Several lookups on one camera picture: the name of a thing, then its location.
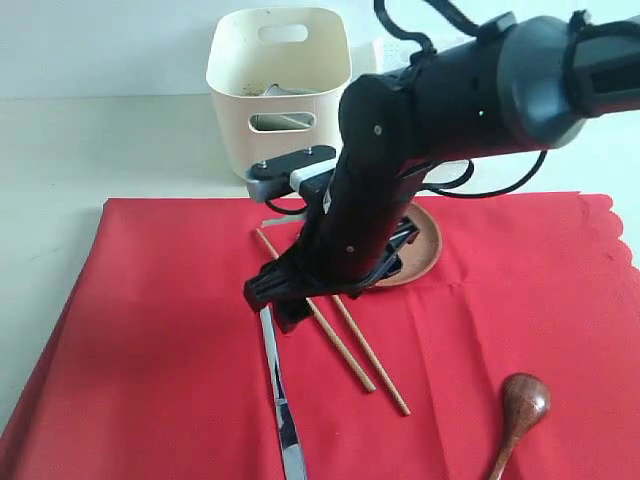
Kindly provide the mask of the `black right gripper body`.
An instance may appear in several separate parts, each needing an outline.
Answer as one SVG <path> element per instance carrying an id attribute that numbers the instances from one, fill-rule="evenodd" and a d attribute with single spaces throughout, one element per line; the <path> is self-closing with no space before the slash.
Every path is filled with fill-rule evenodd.
<path id="1" fill-rule="evenodd" d="M 425 171 L 365 178 L 345 169 L 294 174 L 295 191 L 307 203 L 298 240 L 283 255 L 287 296 L 347 294 L 353 298 L 400 273 L 400 250 L 420 234 L 407 209 Z"/>

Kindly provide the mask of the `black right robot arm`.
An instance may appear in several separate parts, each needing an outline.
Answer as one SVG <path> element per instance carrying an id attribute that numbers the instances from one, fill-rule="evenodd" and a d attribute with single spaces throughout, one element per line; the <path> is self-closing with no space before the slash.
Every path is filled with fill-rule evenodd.
<path id="1" fill-rule="evenodd" d="M 304 224 L 293 245 L 246 281 L 250 308 L 271 307 L 283 330 L 311 315 L 312 297 L 357 297 L 402 268 L 418 227 L 414 196 L 456 197 L 458 182 L 429 183 L 438 166 L 570 143 L 584 123 L 639 106 L 639 21 L 594 24 L 585 11 L 563 21 L 520 22 L 506 13 L 477 25 L 446 1 L 434 8 L 468 41 L 437 51 L 400 29 L 382 2 L 380 23 L 416 42 L 408 66 L 364 74 L 341 96 L 340 148 L 315 145 L 248 169 L 258 202 L 296 193 Z"/>

